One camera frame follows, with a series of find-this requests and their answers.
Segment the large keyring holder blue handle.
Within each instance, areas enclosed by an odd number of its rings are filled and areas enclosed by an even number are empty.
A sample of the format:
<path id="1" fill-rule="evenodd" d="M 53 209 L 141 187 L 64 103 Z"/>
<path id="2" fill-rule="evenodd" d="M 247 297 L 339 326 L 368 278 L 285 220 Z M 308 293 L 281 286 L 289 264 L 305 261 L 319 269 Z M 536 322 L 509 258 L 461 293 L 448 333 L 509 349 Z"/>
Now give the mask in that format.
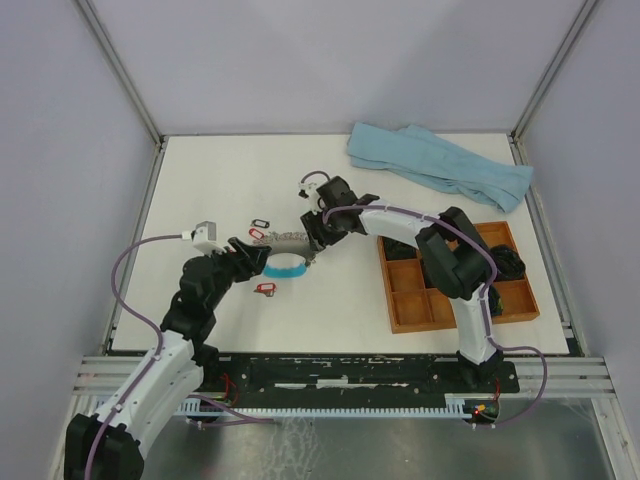
<path id="1" fill-rule="evenodd" d="M 309 237 L 304 232 L 270 232 L 253 240 L 254 246 L 271 248 L 262 274 L 270 279 L 293 279 L 303 276 L 315 261 Z"/>

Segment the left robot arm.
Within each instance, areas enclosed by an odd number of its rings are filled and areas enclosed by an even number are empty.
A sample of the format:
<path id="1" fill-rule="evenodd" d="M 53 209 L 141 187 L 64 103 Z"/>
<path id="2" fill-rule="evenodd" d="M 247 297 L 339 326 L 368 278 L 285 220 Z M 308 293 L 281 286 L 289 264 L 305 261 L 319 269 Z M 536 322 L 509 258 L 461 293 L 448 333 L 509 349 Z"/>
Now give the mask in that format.
<path id="1" fill-rule="evenodd" d="M 66 479 L 138 479 L 148 453 L 176 410 L 197 389 L 221 378 L 217 350 L 206 345 L 215 310 L 235 283 L 260 275 L 271 253 L 236 237 L 227 246 L 185 262 L 179 288 L 156 344 L 122 386 L 91 415 L 69 422 L 64 447 Z"/>

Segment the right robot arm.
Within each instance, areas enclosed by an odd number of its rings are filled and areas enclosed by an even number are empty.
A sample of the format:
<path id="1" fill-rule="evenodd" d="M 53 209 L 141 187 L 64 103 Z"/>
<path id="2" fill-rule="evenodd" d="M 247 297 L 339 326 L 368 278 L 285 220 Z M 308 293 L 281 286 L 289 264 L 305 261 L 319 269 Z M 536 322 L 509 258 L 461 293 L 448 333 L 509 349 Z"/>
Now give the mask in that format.
<path id="1" fill-rule="evenodd" d="M 451 304 L 458 331 L 460 382 L 481 391 L 503 360 L 492 338 L 489 290 L 497 276 L 490 249 L 457 207 L 435 215 L 393 205 L 373 194 L 357 196 L 335 176 L 321 185 L 299 182 L 309 211 L 301 222 L 314 252 L 350 233 L 385 237 L 419 251 L 431 284 Z"/>

